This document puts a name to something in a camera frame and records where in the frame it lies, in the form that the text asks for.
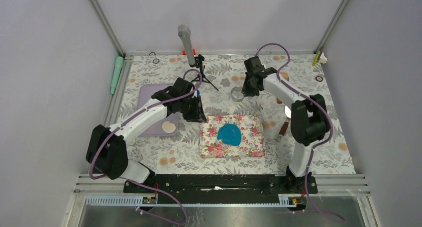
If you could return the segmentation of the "floral cutting board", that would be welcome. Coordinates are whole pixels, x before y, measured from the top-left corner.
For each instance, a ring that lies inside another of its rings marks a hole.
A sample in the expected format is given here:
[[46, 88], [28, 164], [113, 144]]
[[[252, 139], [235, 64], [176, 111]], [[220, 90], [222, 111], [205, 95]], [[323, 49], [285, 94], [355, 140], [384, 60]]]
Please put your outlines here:
[[202, 158], [264, 157], [262, 120], [257, 115], [208, 116], [200, 127]]

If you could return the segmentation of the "wooden rolling pin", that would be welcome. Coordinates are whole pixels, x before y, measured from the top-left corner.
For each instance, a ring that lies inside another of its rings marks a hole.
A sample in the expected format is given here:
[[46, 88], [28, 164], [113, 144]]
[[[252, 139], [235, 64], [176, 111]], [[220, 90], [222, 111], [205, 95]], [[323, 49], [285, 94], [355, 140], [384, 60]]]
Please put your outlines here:
[[[286, 80], [289, 81], [289, 75], [287, 72], [281, 72], [280, 75]], [[278, 104], [282, 104], [283, 102], [277, 98], [277, 103]]]

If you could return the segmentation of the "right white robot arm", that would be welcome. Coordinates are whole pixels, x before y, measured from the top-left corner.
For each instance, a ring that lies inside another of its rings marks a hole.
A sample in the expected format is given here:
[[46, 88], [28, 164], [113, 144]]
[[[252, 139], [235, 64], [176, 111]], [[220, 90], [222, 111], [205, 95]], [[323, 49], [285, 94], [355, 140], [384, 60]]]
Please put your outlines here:
[[246, 77], [241, 91], [244, 96], [254, 97], [266, 91], [291, 111], [290, 129], [296, 143], [286, 171], [285, 185], [288, 191], [298, 193], [311, 176], [310, 165], [315, 149], [330, 140], [327, 133], [332, 134], [324, 97], [300, 92], [275, 68], [265, 68], [258, 56], [245, 60], [244, 65]]

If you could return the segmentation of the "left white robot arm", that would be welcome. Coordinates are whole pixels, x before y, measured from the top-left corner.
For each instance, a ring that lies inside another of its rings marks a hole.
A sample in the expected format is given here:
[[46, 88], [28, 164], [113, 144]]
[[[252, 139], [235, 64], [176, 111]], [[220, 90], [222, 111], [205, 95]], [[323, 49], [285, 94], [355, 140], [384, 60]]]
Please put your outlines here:
[[151, 170], [130, 160], [127, 147], [149, 127], [172, 114], [181, 113], [187, 122], [206, 122], [201, 97], [197, 94], [199, 86], [178, 78], [173, 85], [154, 93], [123, 121], [108, 127], [97, 125], [86, 154], [90, 177], [131, 180], [141, 192], [150, 192], [154, 188]]

